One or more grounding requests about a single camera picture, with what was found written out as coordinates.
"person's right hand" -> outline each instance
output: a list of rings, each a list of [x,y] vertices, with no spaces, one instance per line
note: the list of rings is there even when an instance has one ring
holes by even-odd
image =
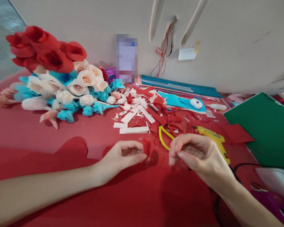
[[[177,136],[170,145],[169,165],[173,166],[178,157],[217,192],[226,192],[236,182],[216,143],[207,136]]]

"yellow scissor handle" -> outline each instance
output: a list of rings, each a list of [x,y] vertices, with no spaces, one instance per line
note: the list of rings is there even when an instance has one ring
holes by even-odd
[[[162,125],[159,126],[159,138],[160,138],[160,141],[163,145],[163,147],[165,147],[166,150],[170,151],[170,148],[165,144],[165,142],[163,141],[163,138],[162,138],[162,131],[169,137],[171,138],[172,140],[175,139],[168,131],[166,131],[164,129],[164,127]]]

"sticky note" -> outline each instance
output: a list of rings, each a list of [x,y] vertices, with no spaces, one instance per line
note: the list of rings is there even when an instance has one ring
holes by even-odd
[[[182,48],[179,49],[179,61],[193,60],[196,58],[195,48]]]

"red rose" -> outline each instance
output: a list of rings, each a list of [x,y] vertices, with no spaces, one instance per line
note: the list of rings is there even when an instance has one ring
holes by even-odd
[[[59,41],[53,35],[37,26],[27,26],[23,36],[33,46],[38,55],[60,48]]]
[[[64,52],[73,61],[84,61],[86,59],[86,51],[77,42],[60,42],[60,50]]]
[[[38,55],[37,60],[45,69],[58,73],[70,73],[74,70],[72,60],[59,50],[52,50],[44,55]]]
[[[32,56],[29,58],[20,58],[20,57],[16,57],[14,59],[12,59],[12,61],[20,66],[20,67],[25,67],[27,68],[28,71],[30,71],[31,73],[37,68],[37,66],[39,65],[39,62],[36,58],[36,56]]]
[[[32,46],[24,41],[22,33],[16,32],[14,35],[8,35],[5,38],[10,44],[10,51],[17,57],[31,57],[35,54]]]
[[[107,82],[107,80],[108,80],[108,75],[107,75],[107,73],[105,72],[104,68],[102,68],[102,67],[98,67],[98,68],[101,69],[101,71],[102,71],[102,73],[103,73],[103,79],[104,79],[104,81]]]

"hand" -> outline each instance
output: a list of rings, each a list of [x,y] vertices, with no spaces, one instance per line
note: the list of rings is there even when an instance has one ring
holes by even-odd
[[[143,153],[143,144],[138,141],[119,141],[99,162],[96,168],[98,186],[104,185],[121,170],[144,161],[147,155]]]
[[[207,136],[182,134],[170,145],[169,165],[180,157],[198,176],[218,193],[227,193],[236,179],[216,143]]]

